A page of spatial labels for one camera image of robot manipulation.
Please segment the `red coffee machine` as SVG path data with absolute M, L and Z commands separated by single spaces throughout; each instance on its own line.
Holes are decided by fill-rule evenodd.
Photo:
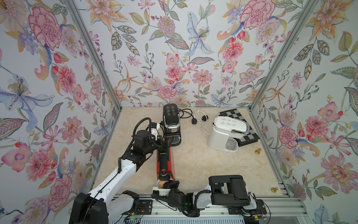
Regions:
M 175 181 L 174 161 L 171 148 L 157 152 L 157 177 L 160 181 Z

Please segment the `black coffee machine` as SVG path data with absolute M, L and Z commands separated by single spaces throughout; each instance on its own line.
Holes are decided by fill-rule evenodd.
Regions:
M 164 137 L 175 147 L 181 143 L 180 115 L 176 104 L 166 104 L 163 107 Z

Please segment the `white coffee machine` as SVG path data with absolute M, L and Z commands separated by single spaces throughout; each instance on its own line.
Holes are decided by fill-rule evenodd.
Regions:
M 213 122 L 213 128 L 208 137 L 208 146 L 225 153 L 236 153 L 239 147 L 238 139 L 250 132 L 249 124 L 245 121 L 218 116 Z

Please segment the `blue striped cloth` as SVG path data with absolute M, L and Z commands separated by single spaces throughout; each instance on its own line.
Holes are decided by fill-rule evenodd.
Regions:
M 159 181 L 157 187 L 160 189 L 167 189 L 170 181 Z

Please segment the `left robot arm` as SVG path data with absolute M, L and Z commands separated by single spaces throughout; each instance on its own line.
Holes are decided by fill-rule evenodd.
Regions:
M 162 127 L 150 118 L 142 119 L 134 128 L 132 139 L 121 157 L 118 166 L 96 188 L 89 193 L 80 193 L 74 200 L 69 223 L 109 224 L 123 213 L 135 212 L 139 206 L 139 195 L 124 191 L 118 198 L 117 192 L 140 167 L 153 155 L 168 146 L 159 133 Z

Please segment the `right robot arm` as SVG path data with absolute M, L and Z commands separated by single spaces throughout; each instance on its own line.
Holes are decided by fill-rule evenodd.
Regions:
M 267 215 L 263 200 L 248 191 L 241 175 L 211 176 L 204 189 L 187 194 L 179 190 L 179 185 L 179 181 L 166 181 L 161 188 L 153 188 L 151 197 L 192 218 L 199 217 L 210 205 L 224 206 L 230 215 L 244 218 L 259 219 Z

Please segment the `gold chess pawn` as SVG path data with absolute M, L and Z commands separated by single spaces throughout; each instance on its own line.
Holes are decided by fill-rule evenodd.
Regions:
M 255 151 L 255 153 L 256 153 L 257 155 L 259 155 L 259 154 L 261 153 L 261 149 L 260 149 L 260 148 L 257 149 L 257 150 Z
M 271 188 L 271 191 L 276 193 L 278 191 L 278 188 L 274 187 L 274 188 Z

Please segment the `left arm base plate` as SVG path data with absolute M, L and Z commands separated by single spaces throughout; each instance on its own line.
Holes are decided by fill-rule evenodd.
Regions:
M 123 215 L 151 215 L 153 209 L 152 200 L 139 200 L 134 203 L 133 207 L 124 212 Z

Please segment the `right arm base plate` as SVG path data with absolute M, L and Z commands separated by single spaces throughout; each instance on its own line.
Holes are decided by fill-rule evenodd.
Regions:
M 263 200 L 258 199 L 252 201 L 250 205 L 243 207 L 228 207 L 228 212 L 230 215 L 243 215 L 245 217 L 253 216 L 265 216 L 267 215 L 266 205 Z

